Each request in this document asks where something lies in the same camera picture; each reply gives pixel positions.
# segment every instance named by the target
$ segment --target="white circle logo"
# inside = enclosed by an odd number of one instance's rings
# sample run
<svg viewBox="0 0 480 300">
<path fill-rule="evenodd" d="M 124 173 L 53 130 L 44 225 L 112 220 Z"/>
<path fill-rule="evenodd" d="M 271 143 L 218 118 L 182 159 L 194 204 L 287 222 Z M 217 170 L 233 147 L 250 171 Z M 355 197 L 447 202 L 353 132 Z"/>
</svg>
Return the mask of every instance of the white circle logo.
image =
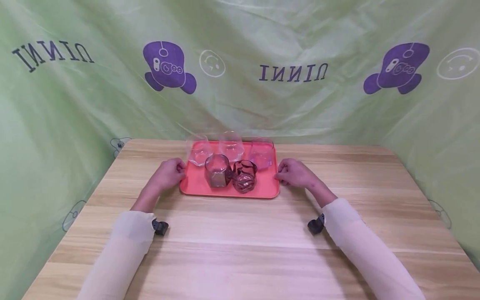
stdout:
<svg viewBox="0 0 480 300">
<path fill-rule="evenodd" d="M 472 74 L 480 65 L 480 51 L 475 48 L 461 48 L 442 59 L 437 67 L 437 75 L 446 80 L 454 80 Z"/>
<path fill-rule="evenodd" d="M 200 68 L 210 77 L 220 77 L 225 73 L 225 63 L 212 50 L 204 50 L 200 54 Z"/>
</svg>

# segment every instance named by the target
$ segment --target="clear glass cup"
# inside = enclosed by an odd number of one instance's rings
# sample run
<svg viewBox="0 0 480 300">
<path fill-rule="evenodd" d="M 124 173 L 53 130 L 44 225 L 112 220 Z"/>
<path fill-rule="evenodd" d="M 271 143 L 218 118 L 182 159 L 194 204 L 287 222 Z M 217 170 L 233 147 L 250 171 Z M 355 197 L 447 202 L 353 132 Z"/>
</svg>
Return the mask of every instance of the clear glass cup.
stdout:
<svg viewBox="0 0 480 300">
<path fill-rule="evenodd" d="M 203 134 L 193 134 L 187 139 L 188 161 L 201 167 L 207 158 L 213 154 L 212 146 L 208 138 Z"/>
<path fill-rule="evenodd" d="M 274 145 L 267 137 L 258 137 L 252 141 L 248 160 L 257 165 L 258 170 L 270 167 L 273 163 Z"/>
<path fill-rule="evenodd" d="M 239 193 L 252 191 L 257 184 L 257 166 L 249 160 L 239 160 L 233 164 L 232 185 Z"/>
<path fill-rule="evenodd" d="M 226 187 L 232 178 L 232 168 L 223 154 L 213 154 L 205 161 L 205 179 L 211 188 Z"/>
<path fill-rule="evenodd" d="M 220 135 L 218 150 L 228 157 L 228 161 L 231 163 L 240 160 L 245 152 L 241 136 L 233 131 L 227 131 Z"/>
</svg>

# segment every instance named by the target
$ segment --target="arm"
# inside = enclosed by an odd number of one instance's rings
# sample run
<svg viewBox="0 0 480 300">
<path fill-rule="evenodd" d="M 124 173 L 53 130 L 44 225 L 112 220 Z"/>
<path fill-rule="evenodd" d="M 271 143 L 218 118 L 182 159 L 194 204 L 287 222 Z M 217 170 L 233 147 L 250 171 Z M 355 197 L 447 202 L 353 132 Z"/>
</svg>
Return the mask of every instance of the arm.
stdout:
<svg viewBox="0 0 480 300">
<path fill-rule="evenodd" d="M 120 214 L 110 240 L 88 274 L 77 300 L 123 300 L 152 244 L 153 210 L 163 190 L 185 177 L 179 158 L 164 161 L 130 211 Z"/>
<path fill-rule="evenodd" d="M 347 200 L 337 198 L 312 171 L 299 161 L 284 160 L 278 169 L 279 180 L 304 187 L 312 193 L 317 203 L 323 208 L 325 228 L 331 238 L 360 271 L 377 299 L 425 299 L 402 263 L 367 227 Z"/>
</svg>

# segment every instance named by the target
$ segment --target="cartoon logo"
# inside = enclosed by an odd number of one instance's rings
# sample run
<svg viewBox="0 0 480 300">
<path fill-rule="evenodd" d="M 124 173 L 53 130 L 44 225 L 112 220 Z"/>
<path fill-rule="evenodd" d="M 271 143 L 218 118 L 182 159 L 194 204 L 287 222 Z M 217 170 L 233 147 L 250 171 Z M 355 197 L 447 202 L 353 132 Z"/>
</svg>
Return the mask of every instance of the cartoon logo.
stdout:
<svg viewBox="0 0 480 300">
<path fill-rule="evenodd" d="M 433 207 L 437 215 L 445 223 L 445 226 L 447 227 L 447 229 L 452 228 L 452 220 L 450 220 L 450 217 L 448 216 L 444 208 L 434 200 L 428 200 L 428 202 L 430 202 L 430 205 Z"/>
<path fill-rule="evenodd" d="M 461 48 L 442 59 L 437 67 L 438 77 L 446 80 L 460 79 L 472 74 L 480 65 L 480 51 Z"/>
<path fill-rule="evenodd" d="M 187 94 L 195 92 L 197 81 L 185 72 L 185 57 L 179 46 L 165 41 L 149 43 L 144 47 L 144 58 L 151 70 L 145 73 L 145 80 L 154 90 L 179 87 Z"/>
<path fill-rule="evenodd" d="M 200 68 L 210 77 L 220 77 L 225 73 L 225 63 L 212 50 L 204 50 L 200 54 Z"/>
<path fill-rule="evenodd" d="M 79 202 L 75 203 L 75 205 L 72 207 L 72 209 L 68 212 L 67 216 L 63 220 L 61 228 L 63 231 L 67 232 L 67 230 L 72 226 L 73 221 L 78 217 L 78 214 L 82 210 L 82 208 L 85 206 L 87 202 L 80 200 Z"/>
<path fill-rule="evenodd" d="M 430 48 L 421 43 L 391 48 L 384 56 L 380 73 L 368 76 L 363 83 L 363 90 L 369 95 L 390 87 L 396 87 L 403 95 L 413 91 L 421 81 L 421 75 L 415 72 L 429 53 Z"/>
<path fill-rule="evenodd" d="M 115 148 L 115 151 L 113 152 L 113 157 L 117 157 L 118 154 L 120 153 L 120 151 L 123 149 L 123 147 L 125 146 L 125 144 L 131 140 L 131 138 L 129 137 L 124 137 L 124 138 L 121 138 L 121 139 L 112 139 L 110 141 L 110 145 L 112 145 L 112 147 Z"/>
</svg>

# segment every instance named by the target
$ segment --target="hand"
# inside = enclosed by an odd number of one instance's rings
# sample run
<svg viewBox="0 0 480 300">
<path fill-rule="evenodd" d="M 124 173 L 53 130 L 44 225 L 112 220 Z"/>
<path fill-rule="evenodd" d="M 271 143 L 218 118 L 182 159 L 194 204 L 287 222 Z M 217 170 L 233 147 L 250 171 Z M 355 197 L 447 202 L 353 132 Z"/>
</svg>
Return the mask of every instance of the hand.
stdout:
<svg viewBox="0 0 480 300">
<path fill-rule="evenodd" d="M 164 190 L 173 188 L 185 176 L 185 163 L 180 158 L 172 158 L 162 162 L 140 192 L 131 210 L 144 213 L 153 212 L 160 194 Z"/>
<path fill-rule="evenodd" d="M 164 191 L 173 188 L 185 178 L 185 163 L 180 158 L 163 161 L 148 181 L 146 188 Z"/>
<path fill-rule="evenodd" d="M 286 158 L 280 162 L 275 178 L 284 185 L 293 185 L 309 190 L 320 207 L 324 207 L 338 198 L 306 165 L 293 158 Z"/>
<path fill-rule="evenodd" d="M 301 188 L 308 188 L 321 181 L 306 165 L 293 158 L 285 158 L 280 162 L 275 178 L 284 185 Z"/>
</svg>

